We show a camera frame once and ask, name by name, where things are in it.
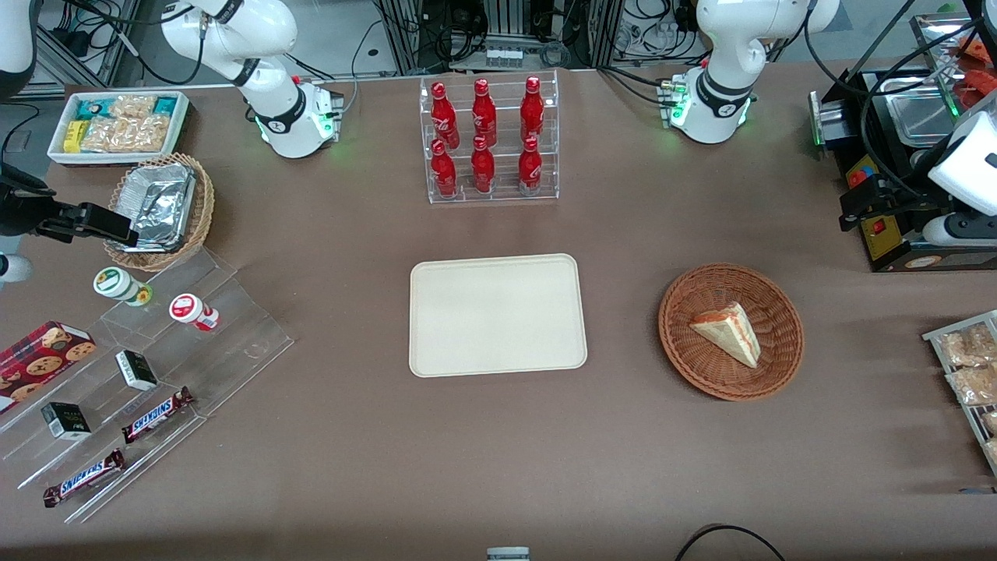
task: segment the round wicker basket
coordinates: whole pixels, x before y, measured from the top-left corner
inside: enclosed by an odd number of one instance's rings
[[[692,318],[741,304],[762,354],[749,368],[689,326]],[[771,280],[746,267],[711,264],[675,279],[658,309],[658,334],[680,374],[731,401],[768,397],[790,383],[804,355],[804,329],[793,303]]]
[[[162,271],[169,264],[195,251],[207,238],[207,231],[211,228],[211,213],[214,211],[214,186],[211,184],[211,178],[207,176],[197,160],[185,154],[170,154],[154,158],[142,162],[138,167],[165,166],[167,164],[184,164],[190,166],[197,173],[197,184],[194,186],[193,201],[190,203],[190,216],[187,219],[186,240],[183,242],[183,246],[172,254],[126,254],[115,250],[110,244],[104,242],[104,251],[121,267],[150,273]],[[125,178],[122,177],[114,194],[111,195],[112,209],[118,204],[118,196],[121,195],[124,183]]]

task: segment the snickers bar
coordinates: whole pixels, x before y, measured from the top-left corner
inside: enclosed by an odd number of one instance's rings
[[[111,455],[77,473],[72,479],[63,481],[61,485],[54,485],[45,489],[45,496],[43,497],[45,508],[52,508],[80,489],[88,485],[93,485],[105,475],[124,469],[125,456],[120,449],[116,448],[115,451],[111,452]]]
[[[190,395],[190,390],[186,386],[182,387],[180,391],[171,395],[169,399],[160,403],[155,409],[139,417],[139,420],[122,428],[122,433],[125,435],[125,444],[135,442],[143,433],[149,432],[153,427],[172,417],[184,405],[192,401],[193,396]]]

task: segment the small black box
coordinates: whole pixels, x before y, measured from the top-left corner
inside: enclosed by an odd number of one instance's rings
[[[156,376],[144,356],[126,349],[116,354],[115,359],[118,361],[118,370],[125,377],[126,384],[142,391],[156,389]]]
[[[42,407],[42,416],[52,436],[63,440],[83,440],[90,436],[90,426],[79,405],[52,401]]]

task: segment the coca-cola bottle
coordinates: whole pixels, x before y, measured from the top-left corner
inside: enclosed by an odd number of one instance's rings
[[[496,159],[489,150],[488,140],[482,135],[475,137],[471,167],[475,171],[475,189],[483,195],[491,193],[496,182]]]
[[[522,140],[534,136],[539,138],[543,132],[543,98],[540,97],[540,79],[535,76],[526,78],[526,95],[519,106],[519,134]]]
[[[499,123],[496,117],[496,102],[489,94],[489,81],[475,80],[475,104],[471,107],[475,118],[475,134],[485,137],[489,146],[499,141]]]
[[[543,158],[536,152],[536,137],[526,137],[519,155],[519,192],[532,197],[540,191],[540,166]]]
[[[430,160],[433,183],[436,184],[440,197],[452,199],[457,196],[457,168],[454,160],[447,154],[447,147],[442,140],[433,139],[430,146],[433,149],[433,159]]]
[[[442,82],[433,84],[433,128],[437,137],[447,143],[447,148],[456,150],[461,145],[461,134],[457,132],[457,112],[454,104],[447,99],[447,88]]]

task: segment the table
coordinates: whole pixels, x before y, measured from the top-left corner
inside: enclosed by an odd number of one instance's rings
[[[0,486],[0,557],[457,561],[521,544],[650,560],[729,522],[791,559],[992,558],[997,499],[956,490],[993,479],[919,335],[993,308],[993,275],[867,271],[811,142],[823,75],[773,65],[713,147],[594,72],[560,80],[561,199],[493,209],[427,203],[417,80],[363,83],[342,142],[301,161],[260,142],[234,89],[189,90],[183,149],[217,190],[207,245],[297,343],[82,526]],[[121,173],[54,165],[48,183],[103,203]],[[99,243],[22,248],[36,273],[0,291],[0,340],[109,307],[90,289]],[[558,252],[579,264],[584,367],[409,371],[415,264]],[[800,374],[770,399],[701,393],[658,341],[668,283],[721,261],[769,276],[803,319]],[[700,547],[766,558],[733,535]]]

